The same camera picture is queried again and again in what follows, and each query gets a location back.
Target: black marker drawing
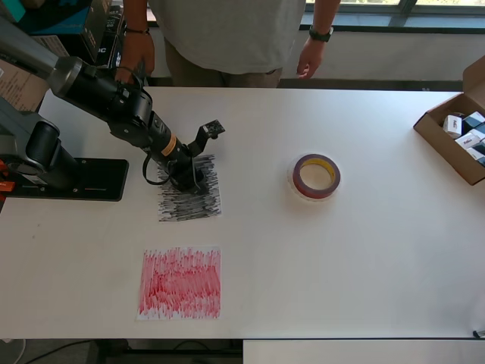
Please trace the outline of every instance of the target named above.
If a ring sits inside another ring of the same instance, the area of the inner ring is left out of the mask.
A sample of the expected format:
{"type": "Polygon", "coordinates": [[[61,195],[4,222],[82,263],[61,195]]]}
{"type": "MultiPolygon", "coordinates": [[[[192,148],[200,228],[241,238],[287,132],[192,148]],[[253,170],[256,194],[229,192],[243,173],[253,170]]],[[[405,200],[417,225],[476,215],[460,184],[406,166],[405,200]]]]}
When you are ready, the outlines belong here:
{"type": "MultiPolygon", "coordinates": [[[[200,155],[194,159],[197,168],[204,173],[208,193],[203,196],[181,193],[171,185],[160,186],[158,202],[158,220],[185,221],[194,218],[208,218],[221,214],[221,197],[219,195],[219,181],[214,167],[214,155],[200,155]]],[[[158,178],[163,180],[167,174],[158,168],[158,178]]]]}

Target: hand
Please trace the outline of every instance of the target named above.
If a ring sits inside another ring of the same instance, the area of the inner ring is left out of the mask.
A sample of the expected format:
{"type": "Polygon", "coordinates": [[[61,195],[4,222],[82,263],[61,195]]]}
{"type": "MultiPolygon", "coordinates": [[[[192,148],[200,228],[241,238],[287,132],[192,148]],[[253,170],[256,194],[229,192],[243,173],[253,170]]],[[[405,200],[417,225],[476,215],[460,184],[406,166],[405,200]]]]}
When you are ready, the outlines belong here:
{"type": "MultiPolygon", "coordinates": [[[[145,73],[150,75],[155,68],[155,47],[150,34],[127,33],[124,38],[123,54],[120,67],[135,71],[139,64],[145,62],[145,73]]],[[[129,70],[118,68],[116,80],[132,83],[133,78],[129,70]]]]}
{"type": "Polygon", "coordinates": [[[308,79],[313,76],[315,71],[320,66],[321,60],[324,58],[326,42],[313,40],[308,38],[303,46],[296,73],[299,74],[299,79],[308,79]]]}

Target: white table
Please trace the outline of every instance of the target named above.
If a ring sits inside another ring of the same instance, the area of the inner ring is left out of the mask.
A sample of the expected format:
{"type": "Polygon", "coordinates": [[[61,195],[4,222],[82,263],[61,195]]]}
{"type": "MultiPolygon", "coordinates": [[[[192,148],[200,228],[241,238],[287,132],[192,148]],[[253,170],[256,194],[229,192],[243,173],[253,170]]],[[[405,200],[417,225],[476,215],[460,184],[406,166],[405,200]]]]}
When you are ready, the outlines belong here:
{"type": "Polygon", "coordinates": [[[244,340],[244,364],[483,364],[477,340],[244,340]]]}
{"type": "Polygon", "coordinates": [[[73,156],[130,162],[120,202],[8,199],[0,337],[470,337],[485,327],[485,189],[412,130],[451,93],[150,88],[184,142],[211,141],[223,215],[159,224],[141,150],[52,94],[40,114],[73,156]],[[303,152],[342,183],[322,206],[289,190],[303,152]],[[136,322],[143,250],[219,246],[218,320],[136,322]]]}

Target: box flap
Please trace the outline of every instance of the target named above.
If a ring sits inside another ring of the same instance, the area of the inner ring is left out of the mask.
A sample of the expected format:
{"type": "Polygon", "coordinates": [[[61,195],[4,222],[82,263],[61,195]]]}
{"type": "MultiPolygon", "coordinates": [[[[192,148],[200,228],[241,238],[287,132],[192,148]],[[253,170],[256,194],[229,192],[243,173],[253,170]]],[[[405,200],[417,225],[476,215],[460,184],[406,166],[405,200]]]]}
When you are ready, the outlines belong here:
{"type": "Polygon", "coordinates": [[[485,56],[463,71],[463,91],[480,106],[485,106],[485,56]]]}

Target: tape roll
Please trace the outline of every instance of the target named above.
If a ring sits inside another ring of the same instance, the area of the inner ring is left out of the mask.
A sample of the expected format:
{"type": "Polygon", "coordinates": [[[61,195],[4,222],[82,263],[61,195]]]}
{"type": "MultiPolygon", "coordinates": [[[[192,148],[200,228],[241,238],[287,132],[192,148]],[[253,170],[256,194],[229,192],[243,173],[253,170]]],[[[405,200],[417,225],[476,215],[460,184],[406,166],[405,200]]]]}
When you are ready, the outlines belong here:
{"type": "Polygon", "coordinates": [[[310,201],[324,201],[335,192],[340,184],[340,170],[335,162],[325,155],[307,154],[299,158],[289,170],[289,183],[293,190],[304,199],[310,201]],[[330,175],[330,185],[324,189],[317,190],[307,185],[301,175],[302,168],[306,165],[319,165],[330,175]]]}

